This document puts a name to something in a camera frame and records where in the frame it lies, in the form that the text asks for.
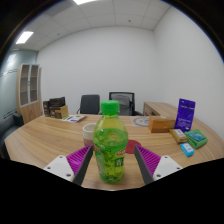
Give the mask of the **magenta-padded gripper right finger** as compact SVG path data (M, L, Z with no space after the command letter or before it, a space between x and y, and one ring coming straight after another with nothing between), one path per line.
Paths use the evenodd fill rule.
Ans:
M146 185L182 169L168 155L159 156L139 145L135 146L134 155Z

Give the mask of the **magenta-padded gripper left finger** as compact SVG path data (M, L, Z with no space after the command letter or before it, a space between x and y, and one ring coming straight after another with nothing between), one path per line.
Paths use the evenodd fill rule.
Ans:
M59 155L44 170L81 186L92 155L93 146L88 145L68 156Z

